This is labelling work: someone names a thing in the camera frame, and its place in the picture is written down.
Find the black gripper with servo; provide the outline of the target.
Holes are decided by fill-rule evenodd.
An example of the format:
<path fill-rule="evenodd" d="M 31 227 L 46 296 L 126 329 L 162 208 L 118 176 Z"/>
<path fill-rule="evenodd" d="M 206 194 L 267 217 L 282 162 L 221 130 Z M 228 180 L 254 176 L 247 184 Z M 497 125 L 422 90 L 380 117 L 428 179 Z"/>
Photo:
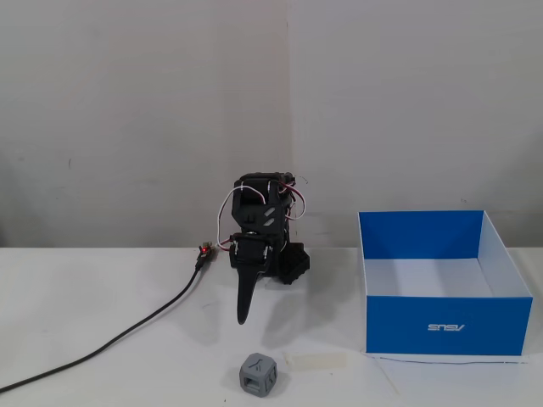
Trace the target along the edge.
<path fill-rule="evenodd" d="M 229 258 L 231 267 L 238 269 L 238 324 L 243 325 L 249 315 L 256 283 L 266 275 L 273 257 L 272 240 L 255 233 L 231 235 Z"/>

